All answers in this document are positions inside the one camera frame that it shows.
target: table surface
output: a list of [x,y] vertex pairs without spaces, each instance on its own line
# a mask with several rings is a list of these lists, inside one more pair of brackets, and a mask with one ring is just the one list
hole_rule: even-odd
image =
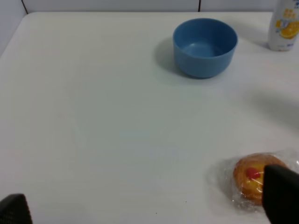
[[[219,76],[185,77],[173,30],[230,24]],[[34,13],[0,59],[0,196],[35,223],[251,224],[221,180],[230,158],[299,145],[299,44],[267,48],[271,13]]]

